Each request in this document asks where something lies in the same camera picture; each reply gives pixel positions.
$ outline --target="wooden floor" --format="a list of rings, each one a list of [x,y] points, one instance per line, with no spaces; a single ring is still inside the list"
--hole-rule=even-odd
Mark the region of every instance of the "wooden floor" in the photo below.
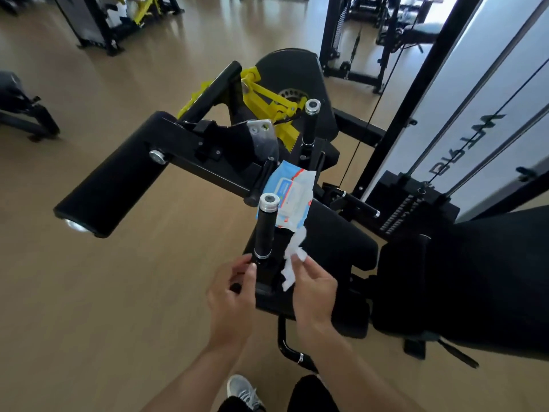
[[[0,127],[2,411],[137,410],[208,339],[206,286],[217,264],[242,251],[252,208],[175,167],[109,239],[66,228],[52,208],[152,112],[176,113],[231,60],[249,66],[283,47],[318,52],[327,0],[180,2],[184,15],[128,39],[116,58],[77,49],[54,5],[36,3],[18,18],[0,12],[0,68],[41,96],[61,128],[58,140],[35,144]],[[349,26],[343,55],[359,29]],[[373,46],[363,36],[353,69],[375,72]],[[374,124],[388,126],[424,58],[405,51]],[[334,106],[369,118],[378,98],[371,88],[326,84]],[[210,117],[228,123],[221,108]],[[340,162],[323,180],[339,183],[357,141],[340,134],[334,144]],[[359,147],[344,188],[353,188],[371,152]],[[289,338],[298,345],[292,329]],[[375,330],[353,344],[429,411],[549,410],[547,363],[465,350],[481,364],[472,370],[434,344],[419,362],[401,340]],[[278,353],[276,318],[263,312],[237,371],[270,411],[285,410],[304,374]]]

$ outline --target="hand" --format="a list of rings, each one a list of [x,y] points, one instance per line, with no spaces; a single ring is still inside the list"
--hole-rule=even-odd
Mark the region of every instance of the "hand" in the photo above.
[[[298,334],[307,344],[315,331],[332,329],[332,311],[338,281],[311,257],[301,262],[292,256],[295,273],[294,313]]]
[[[245,254],[217,268],[206,294],[211,311],[210,347],[227,347],[240,354],[251,334],[257,266],[250,260],[251,254]],[[234,283],[242,285],[240,294],[229,290]]]

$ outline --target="gray sneaker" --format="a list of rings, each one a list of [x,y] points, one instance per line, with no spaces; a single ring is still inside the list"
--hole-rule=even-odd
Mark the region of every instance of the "gray sneaker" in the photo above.
[[[256,389],[244,376],[232,375],[227,381],[227,397],[236,396],[251,410],[265,410],[263,402],[257,397]]]

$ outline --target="forearm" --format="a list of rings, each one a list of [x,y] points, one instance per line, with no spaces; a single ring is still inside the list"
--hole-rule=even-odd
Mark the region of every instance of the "forearm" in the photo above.
[[[306,334],[306,347],[341,412],[422,410],[381,379],[331,325]]]
[[[142,412],[209,412],[239,353],[231,346],[208,345]]]

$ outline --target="screw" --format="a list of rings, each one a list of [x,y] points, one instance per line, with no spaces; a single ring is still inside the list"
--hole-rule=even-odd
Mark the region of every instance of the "screw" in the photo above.
[[[166,163],[168,163],[168,160],[164,156],[164,153],[162,153],[159,150],[151,150],[149,152],[149,156],[150,156],[151,159],[153,159],[159,165],[165,165]]]

